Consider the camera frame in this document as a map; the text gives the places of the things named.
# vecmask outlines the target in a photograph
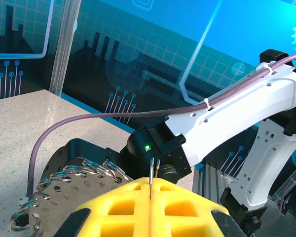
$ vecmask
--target metal pole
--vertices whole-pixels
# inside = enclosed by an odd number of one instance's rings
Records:
[[[58,96],[61,96],[63,90],[80,4],[81,0],[67,0],[65,4],[49,88],[50,92]]]

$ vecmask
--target printed number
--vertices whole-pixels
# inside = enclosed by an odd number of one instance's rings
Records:
[[[89,181],[84,181],[83,183],[84,183],[85,186],[87,186],[87,188],[91,187],[91,184],[89,183]]]
[[[54,205],[54,206],[58,206],[57,203],[55,203],[54,201],[50,201],[50,204]]]
[[[69,199],[69,197],[66,197],[65,195],[63,195],[64,196],[64,198],[66,199],[66,200],[68,200]]]
[[[75,186],[75,185],[71,185],[71,188],[72,188],[73,190],[76,190],[76,191],[79,190],[79,188],[78,188],[77,186]]]

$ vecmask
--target cable tie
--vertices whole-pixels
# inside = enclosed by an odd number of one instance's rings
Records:
[[[269,69],[269,75],[272,75],[272,73],[273,73],[273,69],[271,69],[271,67],[269,66],[269,65],[267,65],[267,64],[264,64],[264,68],[266,68],[266,69]]]
[[[296,181],[291,177],[291,180],[296,184]]]
[[[208,100],[208,98],[205,98],[205,99],[204,99],[204,102],[205,102],[206,105],[207,105],[207,110],[211,110],[211,106],[209,105],[209,100]]]

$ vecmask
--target robotic arm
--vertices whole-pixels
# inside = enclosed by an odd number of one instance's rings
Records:
[[[260,55],[261,63],[255,70],[209,100],[286,56],[267,50]],[[214,107],[170,115],[137,130],[121,152],[128,157],[128,164],[136,163],[136,168],[119,165],[137,178],[147,176],[151,157],[159,158],[158,176],[176,183],[213,149],[257,122],[259,131],[246,162],[221,198],[242,230],[251,234],[260,228],[271,186],[296,149],[296,68],[292,63],[270,70],[250,88]]]

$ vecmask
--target grid pattern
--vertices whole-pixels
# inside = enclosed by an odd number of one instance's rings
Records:
[[[106,65],[106,75],[113,86],[119,85],[130,92],[137,92],[145,84],[143,70],[147,68],[143,55],[138,55],[127,63],[109,60]]]
[[[173,97],[176,95],[176,92],[179,92],[180,91],[180,88],[177,84],[175,83],[172,83],[168,80],[165,80],[164,78],[162,77],[159,77],[155,74],[152,74],[150,72],[144,72],[144,75],[143,75],[143,78],[146,78],[147,80],[150,79],[150,78],[154,78],[155,81],[157,81],[157,83],[159,84],[159,86],[155,86],[155,88],[159,88],[159,90],[156,90],[156,89],[153,89],[152,87],[149,87],[147,89],[147,92],[150,92],[151,94],[154,94],[154,95],[157,95],[159,96],[160,98],[168,101],[169,103],[174,103],[176,104],[178,107],[183,107],[185,106],[186,104],[183,103],[182,101],[180,100],[173,100]],[[173,88],[172,91],[169,91],[168,89],[160,89],[160,88],[165,88],[164,85],[167,85],[171,88]],[[195,92],[192,92],[192,91],[189,91],[187,90],[187,93],[189,96],[193,97],[193,98],[197,98],[199,101],[202,101],[204,98],[202,98],[200,95],[196,94]]]
[[[84,40],[91,44],[96,32],[102,34],[96,50],[98,56],[104,37],[107,36],[119,41],[116,59],[123,63],[136,59],[139,52],[142,52],[181,71],[187,67],[197,45],[197,42],[191,39],[101,1],[82,1],[72,52],[81,49]],[[112,41],[110,40],[108,45],[105,57],[107,60],[112,50]],[[251,65],[203,45],[190,74],[218,88],[225,88],[252,68]]]
[[[50,0],[0,0],[0,35],[5,34],[6,6],[13,7],[12,29],[23,24],[23,37],[34,53],[41,53],[44,44]],[[49,53],[56,52],[65,0],[55,0],[49,37]]]

